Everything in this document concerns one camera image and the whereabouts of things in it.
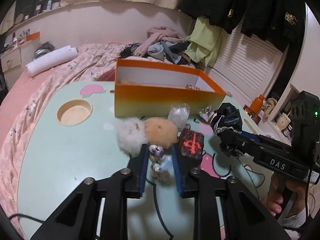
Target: orange box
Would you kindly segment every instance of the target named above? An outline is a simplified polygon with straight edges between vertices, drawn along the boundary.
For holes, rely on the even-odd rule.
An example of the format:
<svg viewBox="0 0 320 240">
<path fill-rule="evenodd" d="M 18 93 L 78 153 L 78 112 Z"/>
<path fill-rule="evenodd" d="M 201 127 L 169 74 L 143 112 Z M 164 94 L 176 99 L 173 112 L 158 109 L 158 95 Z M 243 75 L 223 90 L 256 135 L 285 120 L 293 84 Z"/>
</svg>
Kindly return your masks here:
<svg viewBox="0 0 320 240">
<path fill-rule="evenodd" d="M 187 85 L 200 90 L 186 89 Z M 115 116 L 167 116 L 172 105 L 187 103 L 190 115 L 218 109 L 225 91 L 201 70 L 179 65 L 118 59 Z"/>
<path fill-rule="evenodd" d="M 40 37 L 40 32 L 31 33 L 30 35 L 27 36 L 27 41 L 32 41 L 39 37 Z"/>
</svg>

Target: light blue table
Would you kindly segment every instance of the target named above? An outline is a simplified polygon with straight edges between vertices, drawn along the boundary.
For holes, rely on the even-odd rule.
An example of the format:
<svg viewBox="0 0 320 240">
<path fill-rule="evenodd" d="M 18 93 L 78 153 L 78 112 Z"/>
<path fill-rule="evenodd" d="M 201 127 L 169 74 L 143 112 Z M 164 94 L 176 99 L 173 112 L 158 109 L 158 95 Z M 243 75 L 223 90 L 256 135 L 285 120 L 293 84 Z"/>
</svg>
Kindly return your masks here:
<svg viewBox="0 0 320 240">
<path fill-rule="evenodd" d="M 86 98 L 93 106 L 92 115 L 76 126 L 64 127 L 58 124 L 57 109 L 68 100 L 82 98 L 81 89 L 90 84 L 99 84 L 106 91 Z M 18 186 L 19 213 L 45 220 L 84 178 L 103 179 L 127 166 L 129 158 L 116 144 L 114 94 L 109 92 L 113 89 L 113 82 L 76 82 L 63 87 L 52 97 L 36 125 L 22 163 Z M 242 118 L 260 132 L 232 98 L 226 97 L 224 102 L 239 108 Z M 204 157 L 204 169 L 221 177 L 237 176 L 257 197 L 267 193 L 270 171 L 253 163 L 249 156 L 227 158 L 219 149 L 220 139 L 212 134 L 209 127 L 194 122 L 193 117 L 190 117 L 188 123 L 192 130 L 205 134 L 204 149 L 208 155 Z M 250 132 L 246 122 L 243 130 Z M 214 171 L 210 165 L 213 154 Z M 174 239 L 192 239 L 194 200 L 178 197 L 173 171 L 166 186 L 152 179 L 150 169 L 147 178 L 156 183 L 160 213 Z M 40 227 L 39 223 L 25 218 L 21 218 L 20 223 L 29 239 Z M 146 183 L 141 199 L 128 200 L 128 236 L 129 240 L 169 238 L 156 214 L 153 186 L 149 183 Z"/>
</svg>

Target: gold embroidery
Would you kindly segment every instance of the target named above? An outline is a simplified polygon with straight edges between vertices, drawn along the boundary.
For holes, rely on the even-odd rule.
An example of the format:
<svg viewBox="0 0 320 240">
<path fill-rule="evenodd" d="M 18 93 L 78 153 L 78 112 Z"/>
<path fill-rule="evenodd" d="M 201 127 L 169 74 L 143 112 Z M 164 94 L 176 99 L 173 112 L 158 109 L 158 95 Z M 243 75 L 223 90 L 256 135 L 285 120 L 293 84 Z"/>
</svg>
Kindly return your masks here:
<svg viewBox="0 0 320 240">
<path fill-rule="evenodd" d="M 285 13 L 284 18 L 291 24 L 291 25 L 296 25 L 297 19 L 295 16 L 289 13 Z"/>
<path fill-rule="evenodd" d="M 233 10 L 231 9 L 231 10 L 229 11 L 228 17 L 231 18 L 232 16 L 233 16 Z"/>
</svg>

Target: beige plush toy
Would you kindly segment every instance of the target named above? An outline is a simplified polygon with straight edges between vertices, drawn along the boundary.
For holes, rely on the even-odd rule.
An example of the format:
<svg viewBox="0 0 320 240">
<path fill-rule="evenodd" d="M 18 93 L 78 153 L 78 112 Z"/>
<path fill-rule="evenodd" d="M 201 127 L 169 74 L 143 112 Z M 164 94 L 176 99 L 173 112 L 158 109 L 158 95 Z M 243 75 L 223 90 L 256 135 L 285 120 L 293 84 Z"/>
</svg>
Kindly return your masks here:
<svg viewBox="0 0 320 240">
<path fill-rule="evenodd" d="M 169 149 L 177 142 L 178 128 L 167 119 L 152 117 L 145 121 L 145 135 L 149 144 Z"/>
</svg>

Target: human hand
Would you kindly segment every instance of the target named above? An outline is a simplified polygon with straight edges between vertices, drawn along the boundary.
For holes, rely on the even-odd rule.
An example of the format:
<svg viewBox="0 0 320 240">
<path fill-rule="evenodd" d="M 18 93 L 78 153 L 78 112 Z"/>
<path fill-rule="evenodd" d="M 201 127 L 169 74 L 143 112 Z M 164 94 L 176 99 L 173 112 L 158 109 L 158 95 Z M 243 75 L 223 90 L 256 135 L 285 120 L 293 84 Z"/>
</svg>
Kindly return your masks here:
<svg viewBox="0 0 320 240">
<path fill-rule="evenodd" d="M 307 183 L 301 181 L 292 181 L 287 180 L 286 187 L 292 192 L 298 194 L 297 200 L 292 206 L 287 217 L 291 217 L 299 214 L 305 208 L 305 194 L 307 189 Z M 279 192 L 279 176 L 276 173 L 273 173 L 271 176 L 270 188 L 268 191 L 268 198 L 266 202 L 266 208 L 271 215 L 275 216 L 276 214 L 281 213 L 281 204 L 283 203 L 282 192 Z"/>
</svg>

